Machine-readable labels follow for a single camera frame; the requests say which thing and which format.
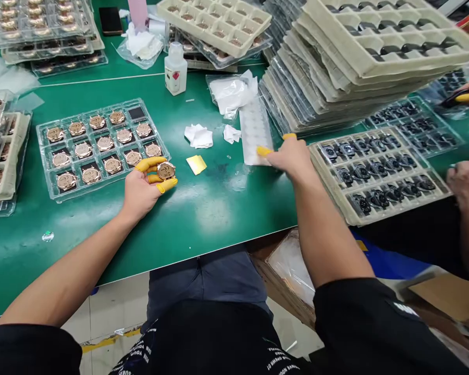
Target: black sleeve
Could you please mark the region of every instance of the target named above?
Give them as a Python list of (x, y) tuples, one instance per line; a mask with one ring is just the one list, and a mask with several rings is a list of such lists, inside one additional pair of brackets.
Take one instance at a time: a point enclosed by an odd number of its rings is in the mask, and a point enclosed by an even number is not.
[(0, 326), (0, 374), (78, 374), (81, 358), (80, 345), (60, 328)]
[(468, 374), (416, 312), (377, 279), (316, 289), (316, 332), (334, 373)]

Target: person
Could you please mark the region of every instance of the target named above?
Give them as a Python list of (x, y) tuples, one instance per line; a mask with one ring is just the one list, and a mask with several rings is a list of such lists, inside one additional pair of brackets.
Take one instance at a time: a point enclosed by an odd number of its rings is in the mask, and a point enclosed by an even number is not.
[[(286, 135), (280, 150), (266, 157), (294, 188), (302, 256), (316, 288), (316, 332), (327, 358), (318, 373), (469, 373), (415, 311), (375, 279), (321, 184), (305, 142)], [(126, 178), (120, 213), (7, 308), (0, 318), (0, 374), (78, 373), (82, 350), (59, 327), (89, 296), (132, 228), (177, 183), (146, 176), (162, 161), (139, 163)], [(151, 272), (149, 322), (112, 374), (309, 373), (282, 349), (264, 303), (264, 286), (260, 277), (253, 277), (256, 271), (246, 253), (224, 259), (222, 252), (208, 261), (194, 259), (193, 269)], [(192, 279), (182, 277), (188, 272), (194, 272)], [(201, 277), (203, 285), (189, 288), (173, 281), (175, 277), (191, 284)], [(249, 279), (252, 285), (246, 284)], [(157, 302), (157, 295), (163, 301)]]

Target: pink object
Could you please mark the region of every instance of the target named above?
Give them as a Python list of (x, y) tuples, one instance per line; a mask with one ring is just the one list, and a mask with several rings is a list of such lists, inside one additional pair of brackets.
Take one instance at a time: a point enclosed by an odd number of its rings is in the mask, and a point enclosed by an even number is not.
[(146, 0), (129, 0), (130, 19), (136, 31), (146, 29), (147, 5)]

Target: yellow paper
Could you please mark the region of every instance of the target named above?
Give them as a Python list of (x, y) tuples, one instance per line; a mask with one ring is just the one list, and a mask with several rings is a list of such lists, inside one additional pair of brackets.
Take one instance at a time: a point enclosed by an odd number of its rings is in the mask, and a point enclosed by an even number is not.
[(187, 158), (186, 161), (188, 162), (195, 176), (207, 168), (207, 164), (205, 164), (203, 158), (200, 155), (191, 156), (190, 158)]

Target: jeans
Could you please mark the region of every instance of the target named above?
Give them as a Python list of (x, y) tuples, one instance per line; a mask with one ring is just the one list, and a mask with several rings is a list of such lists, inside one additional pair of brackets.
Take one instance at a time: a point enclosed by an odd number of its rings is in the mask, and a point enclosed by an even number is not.
[(266, 304), (264, 281), (243, 245), (151, 271), (148, 298), (147, 320), (141, 333), (183, 299), (251, 303), (273, 318)]

